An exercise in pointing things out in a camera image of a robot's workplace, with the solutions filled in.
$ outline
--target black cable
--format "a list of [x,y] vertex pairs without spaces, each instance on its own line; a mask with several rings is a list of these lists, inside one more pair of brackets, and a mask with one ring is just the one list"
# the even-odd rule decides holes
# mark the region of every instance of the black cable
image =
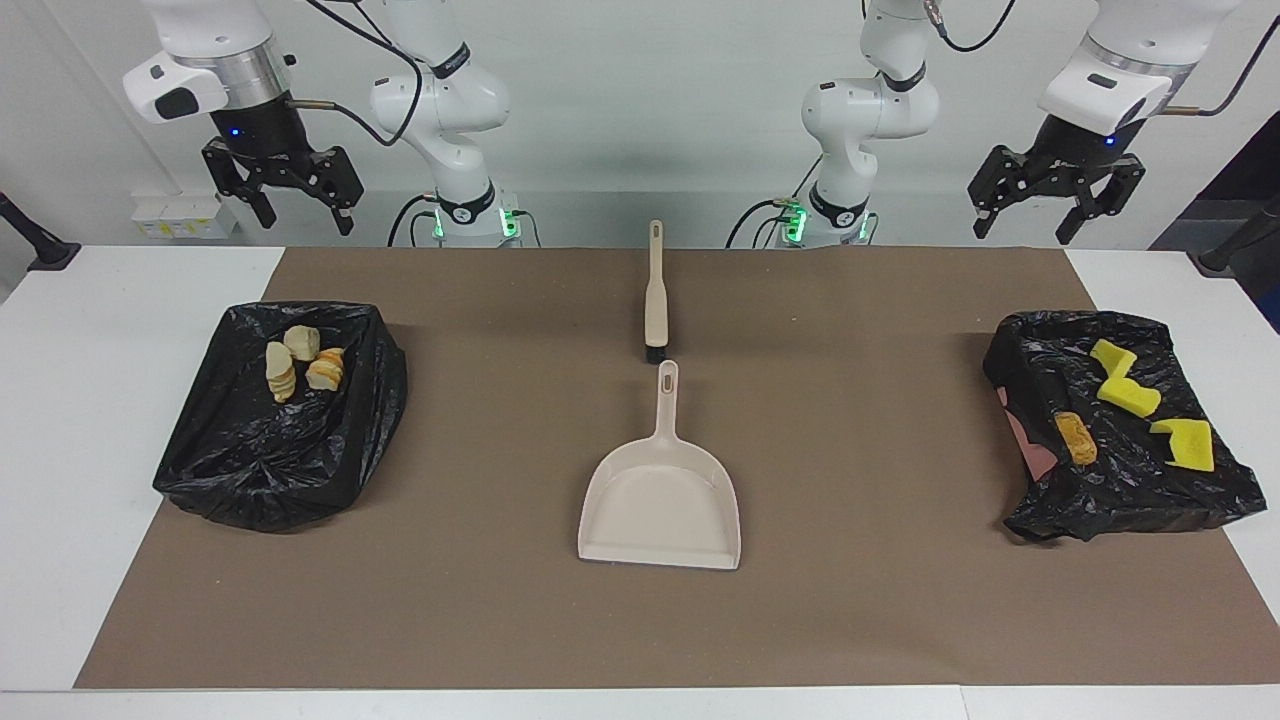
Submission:
[[991,28],[991,32],[987,33],[987,37],[983,37],[977,45],[969,45],[969,46],[956,45],[941,27],[938,28],[938,35],[942,36],[942,42],[946,42],[947,47],[955,50],[956,53],[973,53],[974,50],[982,50],[988,42],[992,41],[992,38],[996,37],[997,33],[1000,33],[1000,28],[1005,27],[1005,20],[1009,19],[1009,13],[1014,10],[1014,4],[1016,3],[1018,0],[1009,0],[1009,4],[1005,5],[1005,12],[1001,13],[1000,19],[996,20],[996,27]]
[[408,243],[412,247],[417,247],[417,234],[415,234],[413,231],[417,227],[417,220],[420,218],[431,218],[431,219],[435,219],[435,213],[433,213],[430,210],[422,210],[421,213],[419,213],[419,214],[416,214],[416,215],[413,215],[412,218],[408,219]]
[[396,233],[399,231],[401,222],[404,219],[404,215],[408,214],[410,208],[417,205],[419,202],[435,202],[435,196],[415,195],[413,197],[410,197],[408,202],[406,202],[404,206],[401,208],[401,211],[396,214],[396,222],[392,223],[392,232],[387,233],[387,247],[396,245]]
[[[818,169],[819,164],[822,164],[822,155],[818,155],[818,159],[813,161],[813,165],[809,165],[809,172],[804,174],[804,179],[800,181],[800,184],[796,186],[795,192],[791,193],[791,200],[796,200],[800,197],[800,191],[804,190],[804,184],[809,182],[809,178],[813,177],[813,172]],[[778,232],[778,227],[781,227],[783,214],[786,214],[786,210],[780,210],[778,217],[774,218],[778,222],[778,224],[769,228],[769,237],[765,238],[764,241],[765,250],[768,250],[773,245],[773,233]]]
[[[324,106],[323,108],[315,106],[315,105],[311,105],[311,102],[324,102]],[[351,118],[357,126],[360,126],[361,128],[364,128],[365,132],[367,132],[370,136],[372,136],[372,138],[376,140],[379,145],[381,145],[384,147],[390,147],[392,145],[394,145],[394,142],[387,142],[387,141],[384,141],[383,136],[379,135],[379,132],[376,129],[374,129],[372,126],[370,126],[367,122],[365,122],[365,118],[361,118],[360,115],[356,114],[355,110],[352,110],[352,109],[349,109],[349,108],[347,108],[344,105],[339,105],[338,102],[330,102],[328,100],[320,100],[320,101],[315,101],[315,100],[294,100],[293,101],[293,106],[298,108],[300,110],[333,110],[334,113],[342,113],[343,115],[347,115],[348,118]]]
[[[781,222],[782,220],[780,218],[764,218],[764,222],[760,223],[760,227],[755,228],[755,237],[751,238],[751,250],[755,250],[755,247],[760,243],[760,233],[764,232],[764,225],[773,223],[774,224],[773,229],[778,229],[777,224]],[[773,232],[769,232],[769,237],[771,238],[773,237]]]
[[529,210],[512,210],[511,215],[513,218],[529,218],[529,222],[532,223],[534,225],[534,242],[538,243],[538,247],[541,247],[543,237],[538,234],[538,218],[535,218],[534,214],[530,213]]
[[383,42],[385,42],[387,45],[393,45],[392,38],[387,37],[387,33],[383,32],[383,28],[378,27],[378,23],[374,22],[374,18],[369,17],[369,13],[365,12],[365,6],[360,4],[360,0],[356,0],[353,5],[356,5],[356,12],[360,13],[360,17],[365,18],[365,22],[369,23],[369,27],[374,28],[374,32],[378,33],[378,37],[381,37]]
[[742,229],[742,223],[745,223],[748,218],[750,218],[756,210],[762,210],[764,208],[774,205],[776,202],[777,202],[776,200],[762,200],[755,205],[748,208],[746,213],[742,213],[742,217],[739,218],[736,223],[733,223],[733,229],[730,231],[728,240],[724,241],[724,250],[733,247],[733,238],[737,237],[737,231]]
[[1245,63],[1244,70],[1240,72],[1240,77],[1239,79],[1235,81],[1235,87],[1233,87],[1231,92],[1228,94],[1226,100],[1224,100],[1221,105],[1213,108],[1212,110],[1201,110],[1196,113],[1197,117],[1212,118],[1213,115],[1217,115],[1222,110],[1226,110],[1226,106],[1230,105],[1233,100],[1235,100],[1236,94],[1239,94],[1240,88],[1244,87],[1244,81],[1247,81],[1249,78],[1249,73],[1253,72],[1253,65],[1256,65],[1258,63],[1258,58],[1262,56],[1262,50],[1266,49],[1268,42],[1271,42],[1271,36],[1276,33],[1276,26],[1280,26],[1280,15],[1276,15],[1276,18],[1271,20],[1271,27],[1268,27],[1267,32],[1262,35],[1262,40],[1258,41],[1258,46],[1253,50],[1253,55],[1249,58],[1249,61]]
[[[399,47],[396,47],[396,45],[390,42],[383,42],[381,40],[374,37],[372,35],[369,35],[364,29],[360,29],[358,27],[352,24],[347,18],[343,18],[338,13],[334,13],[329,8],[321,5],[320,0],[306,0],[306,1],[307,5],[311,5],[316,10],[320,10],[325,17],[332,19],[333,22],[340,24],[342,27],[349,29],[351,32],[358,35],[360,37],[364,37],[365,40],[372,42],[374,45],[381,47],[383,50],[387,50],[388,53],[396,55],[397,58],[408,63],[408,67],[413,68],[413,76],[417,78],[417,86],[413,88],[413,100],[412,102],[408,104],[408,110],[404,111],[404,120],[401,122],[401,127],[396,129],[394,135],[384,140],[383,136],[374,132],[374,128],[370,127],[369,123],[366,123],[365,120],[358,120],[360,126],[365,128],[366,132],[372,135],[374,140],[376,140],[378,143],[381,145],[383,147],[390,147],[392,145],[396,145],[397,142],[399,142],[399,138],[404,136],[404,131],[408,129],[408,123],[412,122],[413,113],[417,110],[417,101],[422,97],[422,68],[417,67],[417,60],[407,55]],[[348,118],[357,118],[355,113],[343,108],[342,105],[338,105],[337,102],[329,102],[328,105],[329,106],[307,105],[306,101],[298,101],[294,106],[305,110],[337,110],[343,115],[347,115]]]

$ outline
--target white wall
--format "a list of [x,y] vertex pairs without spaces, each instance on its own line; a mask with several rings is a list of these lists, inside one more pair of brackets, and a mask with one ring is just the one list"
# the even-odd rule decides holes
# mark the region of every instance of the white wall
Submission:
[[[147,126],[122,109],[119,77],[157,49],[141,5],[13,1],[26,14],[6,17],[0,31],[0,186],[22,187],[32,215],[84,242],[140,241],[127,220],[133,191],[164,190],[170,178],[187,191],[211,188],[198,155],[212,135],[206,119]],[[1004,3],[950,3],[954,37],[979,37]],[[303,3],[261,4],[283,50],[301,61],[300,97],[365,109],[374,78],[403,72]],[[366,5],[383,17],[375,0]],[[453,5],[476,60],[504,78],[513,97],[511,122],[477,140],[495,177],[538,213],[548,245],[640,245],[648,217],[668,218],[678,245],[722,243],[741,208],[790,192],[817,155],[799,119],[808,86],[870,74],[858,51],[855,0]],[[1216,104],[1277,10],[1280,0],[1245,0],[1179,101]],[[969,178],[993,145],[1030,143],[1043,119],[1036,97],[1093,12],[1087,0],[1020,0],[986,50],[957,55],[934,44],[938,124],[923,138],[876,143],[878,242],[977,243]],[[1225,115],[1148,123],[1132,150],[1149,174],[1123,215],[1087,227],[1076,245],[1148,246],[1276,110],[1276,87],[1280,56],[1272,49]],[[15,95],[28,101],[9,101]],[[242,241],[379,242],[398,200],[430,184],[422,163],[407,147],[374,145],[340,117],[306,119],[312,143],[346,146],[370,190],[356,211],[356,234],[340,238],[319,204],[288,195],[276,196],[276,229],[255,228]],[[1053,245],[1068,206],[1039,200],[1007,210],[987,242]],[[0,241],[0,249],[14,243],[12,233]],[[0,270],[0,283],[12,274],[10,270]]]

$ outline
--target dustpan handle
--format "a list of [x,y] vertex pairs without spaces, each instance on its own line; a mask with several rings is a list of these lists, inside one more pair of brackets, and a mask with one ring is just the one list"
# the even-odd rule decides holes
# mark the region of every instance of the dustpan handle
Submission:
[[658,427],[654,437],[676,437],[676,396],[680,389],[680,366],[675,360],[658,365]]

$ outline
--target brush handle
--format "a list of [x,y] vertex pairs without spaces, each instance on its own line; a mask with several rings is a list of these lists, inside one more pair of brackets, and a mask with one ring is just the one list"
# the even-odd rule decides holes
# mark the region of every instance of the brush handle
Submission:
[[644,291],[644,343],[667,347],[667,286],[662,281],[662,220],[649,223],[649,284]]

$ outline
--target bread slice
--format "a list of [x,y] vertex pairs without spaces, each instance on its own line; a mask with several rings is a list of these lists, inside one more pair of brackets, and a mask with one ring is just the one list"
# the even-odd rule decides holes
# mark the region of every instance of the bread slice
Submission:
[[315,363],[307,368],[307,386],[311,389],[334,392],[342,384],[342,348],[329,347],[316,355]]
[[266,343],[266,387],[276,402],[293,397],[298,378],[293,370],[293,355],[283,342]]
[[298,360],[310,363],[316,359],[316,352],[320,350],[320,331],[306,325],[293,325],[284,331],[284,346]]

